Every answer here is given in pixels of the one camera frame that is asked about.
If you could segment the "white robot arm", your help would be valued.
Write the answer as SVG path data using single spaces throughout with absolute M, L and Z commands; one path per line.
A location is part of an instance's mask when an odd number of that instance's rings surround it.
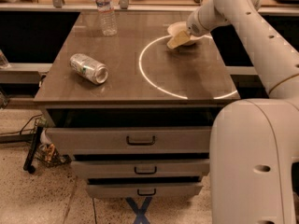
M 213 224 L 296 224 L 292 165 L 299 158 L 299 53 L 255 6 L 252 0 L 211 0 L 187 21 L 195 36 L 232 24 L 267 93 L 227 105 L 213 123 Z

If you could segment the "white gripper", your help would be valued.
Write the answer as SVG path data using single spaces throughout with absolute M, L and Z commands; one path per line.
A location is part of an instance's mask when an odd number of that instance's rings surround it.
M 187 31 L 180 31 L 174 35 L 167 43 L 170 49 L 175 49 L 190 41 L 191 35 L 201 37 L 210 33 L 213 28 L 209 27 L 200 20 L 200 11 L 195 10 L 187 19 L 186 27 Z

